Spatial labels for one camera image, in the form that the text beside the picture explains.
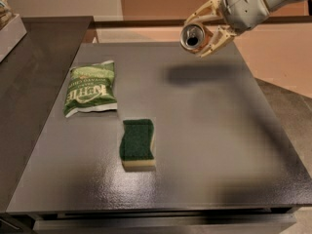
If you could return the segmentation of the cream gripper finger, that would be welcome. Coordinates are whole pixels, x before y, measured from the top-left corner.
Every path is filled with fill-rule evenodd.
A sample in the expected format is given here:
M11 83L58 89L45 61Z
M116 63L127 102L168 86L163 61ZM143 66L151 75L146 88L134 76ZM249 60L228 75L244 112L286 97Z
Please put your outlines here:
M221 11L222 0L209 0L199 7L191 16L184 22L185 25L190 23L203 23L213 20L221 20L223 14Z
M229 26L219 26L209 40L208 44L197 54L199 58L204 58L214 54L227 44L232 42L237 36L235 31Z

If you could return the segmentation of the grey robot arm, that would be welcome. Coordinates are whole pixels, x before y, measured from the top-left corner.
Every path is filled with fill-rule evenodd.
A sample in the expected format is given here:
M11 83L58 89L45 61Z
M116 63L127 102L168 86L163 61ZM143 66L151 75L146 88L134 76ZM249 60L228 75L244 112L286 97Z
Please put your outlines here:
M281 7L305 0L209 0L184 23L180 44L199 58L254 29Z

